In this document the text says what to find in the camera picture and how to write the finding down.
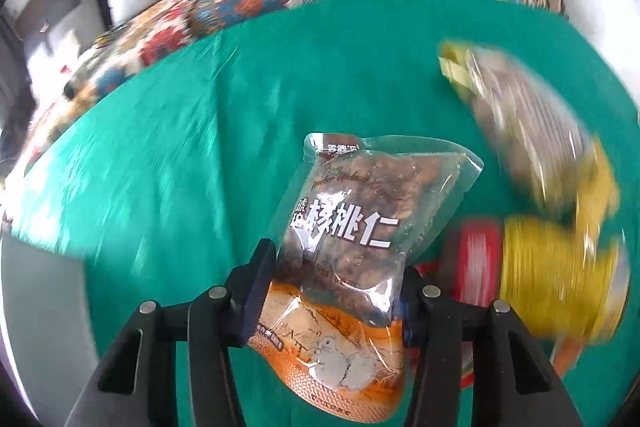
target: green tablecloth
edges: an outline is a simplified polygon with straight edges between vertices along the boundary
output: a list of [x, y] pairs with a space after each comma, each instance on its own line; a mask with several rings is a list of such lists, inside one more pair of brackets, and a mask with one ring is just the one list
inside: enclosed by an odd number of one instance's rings
[[[311, 131], [405, 134], [458, 142], [485, 161], [458, 215], [531, 210], [448, 82], [443, 39], [496, 44], [537, 70], [600, 134], [622, 204], [638, 283], [640, 129], [623, 87], [572, 26], [493, 0], [332, 0], [250, 20], [166, 58], [81, 118], [28, 174], [21, 238], [86, 261], [102, 352], [140, 301], [186, 301], [245, 262]], [[604, 427], [640, 366], [638, 307], [566, 385], [586, 427]], [[180, 416], [188, 424], [184, 357]], [[298, 399], [258, 354], [232, 361], [249, 426], [349, 424]], [[471, 391], [463, 394], [468, 425]], [[389, 420], [400, 425], [401, 409]]]

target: silver bolt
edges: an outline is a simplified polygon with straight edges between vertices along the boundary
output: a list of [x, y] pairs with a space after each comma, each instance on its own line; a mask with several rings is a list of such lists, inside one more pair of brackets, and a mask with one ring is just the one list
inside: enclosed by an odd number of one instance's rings
[[494, 310], [496, 310], [498, 313], [508, 313], [509, 311], [511, 311], [511, 306], [509, 306], [509, 303], [507, 301], [501, 301], [500, 299], [498, 299], [494, 302]]
[[213, 286], [209, 290], [209, 297], [212, 299], [222, 299], [226, 296], [226, 288], [224, 286]]
[[140, 313], [143, 314], [149, 314], [152, 311], [155, 311], [156, 309], [156, 303], [153, 301], [144, 301], [142, 304], [140, 304], [140, 308], [138, 308], [140, 310]]
[[440, 297], [440, 293], [442, 293], [440, 291], [440, 288], [438, 288], [437, 286], [434, 286], [433, 284], [428, 284], [427, 286], [422, 287], [422, 295], [430, 299], [435, 299], [437, 297]]

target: blurry snack bag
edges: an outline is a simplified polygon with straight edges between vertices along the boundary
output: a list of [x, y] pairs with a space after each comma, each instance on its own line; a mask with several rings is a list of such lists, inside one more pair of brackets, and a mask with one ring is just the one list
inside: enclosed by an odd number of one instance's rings
[[447, 42], [440, 67], [471, 107], [513, 180], [551, 216], [577, 207], [575, 233], [593, 254], [600, 225], [617, 209], [609, 160], [566, 102], [544, 80], [495, 49]]
[[[468, 304], [507, 301], [533, 336], [558, 340], [566, 353], [574, 346], [575, 358], [580, 353], [575, 346], [613, 336], [630, 277], [626, 250], [618, 243], [600, 251], [593, 263], [583, 259], [574, 236], [556, 223], [529, 216], [503, 223], [470, 219], [447, 232], [438, 283]], [[463, 360], [469, 373], [470, 346]], [[572, 365], [566, 359], [554, 362], [559, 372]]]
[[304, 150], [276, 213], [286, 230], [250, 345], [319, 409], [384, 421], [404, 388], [404, 266], [446, 224], [482, 162], [419, 137], [314, 133]]

